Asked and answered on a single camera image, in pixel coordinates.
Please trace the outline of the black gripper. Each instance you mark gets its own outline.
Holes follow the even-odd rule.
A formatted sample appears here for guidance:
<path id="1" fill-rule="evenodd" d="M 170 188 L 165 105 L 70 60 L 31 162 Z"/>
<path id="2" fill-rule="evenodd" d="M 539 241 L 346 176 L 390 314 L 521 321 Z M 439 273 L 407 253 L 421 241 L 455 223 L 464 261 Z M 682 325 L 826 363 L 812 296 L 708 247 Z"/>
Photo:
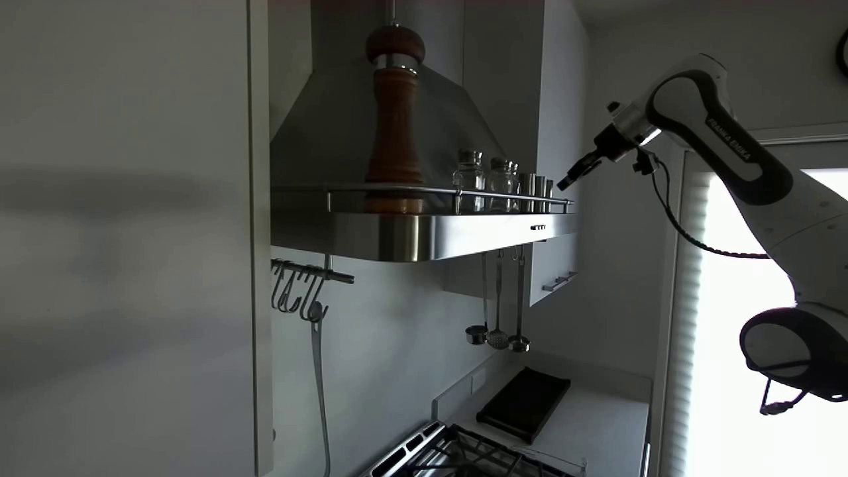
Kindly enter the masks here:
<path id="1" fill-rule="evenodd" d="M 615 125 L 604 126 L 597 138 L 594 138 L 594 149 L 574 162 L 566 174 L 556 183 L 560 191 L 569 188 L 584 168 L 590 171 L 597 168 L 604 159 L 615 162 L 621 159 L 626 151 L 633 149 L 633 139 L 626 138 Z"/>

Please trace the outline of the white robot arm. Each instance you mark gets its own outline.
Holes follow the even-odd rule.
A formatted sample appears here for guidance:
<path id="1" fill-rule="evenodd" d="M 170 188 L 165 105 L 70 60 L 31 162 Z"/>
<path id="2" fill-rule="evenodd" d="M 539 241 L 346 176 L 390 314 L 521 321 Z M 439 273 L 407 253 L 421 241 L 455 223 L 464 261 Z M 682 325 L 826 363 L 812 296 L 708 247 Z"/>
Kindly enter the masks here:
<path id="1" fill-rule="evenodd" d="M 699 52 L 655 78 L 635 100 L 613 104 L 613 121 L 556 183 L 590 174 L 602 159 L 670 133 L 725 184 L 749 232 L 794 290 L 793 308 L 752 314 L 739 331 L 749 370 L 817 394 L 848 399 L 848 200 L 765 151 L 725 109 L 724 62 Z"/>

